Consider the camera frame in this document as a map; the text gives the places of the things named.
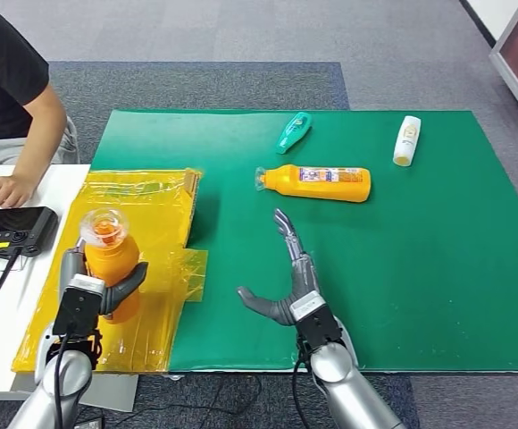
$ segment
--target bottle cap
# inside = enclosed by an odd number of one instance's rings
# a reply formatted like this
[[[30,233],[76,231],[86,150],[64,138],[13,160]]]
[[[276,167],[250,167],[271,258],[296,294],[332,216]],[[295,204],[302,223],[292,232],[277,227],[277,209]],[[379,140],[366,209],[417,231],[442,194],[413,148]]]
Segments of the bottle cap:
[[[116,208],[99,208],[87,213],[80,221],[80,237],[98,248],[112,248],[128,233],[128,221]]]

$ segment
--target white bottle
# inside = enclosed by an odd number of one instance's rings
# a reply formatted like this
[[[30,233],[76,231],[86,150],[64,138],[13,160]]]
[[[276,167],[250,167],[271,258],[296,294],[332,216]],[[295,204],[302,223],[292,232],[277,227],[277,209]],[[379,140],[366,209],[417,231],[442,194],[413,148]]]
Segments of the white bottle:
[[[414,151],[420,136],[421,120],[415,116],[406,116],[398,131],[398,139],[394,147],[394,164],[408,167],[412,163]]]

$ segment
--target orange jar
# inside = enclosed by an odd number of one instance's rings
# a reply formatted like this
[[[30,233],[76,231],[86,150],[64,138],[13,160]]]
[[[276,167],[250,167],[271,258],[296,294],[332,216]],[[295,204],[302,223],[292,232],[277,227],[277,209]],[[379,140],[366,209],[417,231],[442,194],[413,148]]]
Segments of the orange jar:
[[[85,215],[80,223],[80,237],[85,242],[85,256],[91,275],[111,288],[130,274],[138,264],[140,250],[128,234],[128,227],[122,213],[113,208]],[[134,290],[105,318],[111,324],[120,324],[135,315],[139,307],[140,292]]]

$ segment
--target green mat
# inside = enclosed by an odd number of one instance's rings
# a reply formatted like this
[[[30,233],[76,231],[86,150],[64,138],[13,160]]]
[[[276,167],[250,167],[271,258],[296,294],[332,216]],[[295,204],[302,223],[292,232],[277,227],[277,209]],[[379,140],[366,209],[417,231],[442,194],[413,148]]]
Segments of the green mat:
[[[170,369],[288,369],[294,331],[244,308],[236,287],[282,298],[290,264],[273,209],[311,252],[362,369],[518,370],[518,197],[470,112],[313,112],[284,156],[294,112],[113,112],[92,169],[205,172],[190,247],[209,250],[204,299],[187,303]],[[405,114],[422,120],[411,167],[392,162]],[[368,201],[257,192],[257,166],[362,166]]]

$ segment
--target black t-shirt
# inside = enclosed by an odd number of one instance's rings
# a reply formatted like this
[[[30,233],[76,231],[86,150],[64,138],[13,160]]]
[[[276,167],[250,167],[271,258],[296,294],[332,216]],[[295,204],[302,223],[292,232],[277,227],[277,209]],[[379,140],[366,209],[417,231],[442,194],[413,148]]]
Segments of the black t-shirt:
[[[0,139],[27,137],[32,118],[24,105],[48,83],[48,64],[0,15]]]

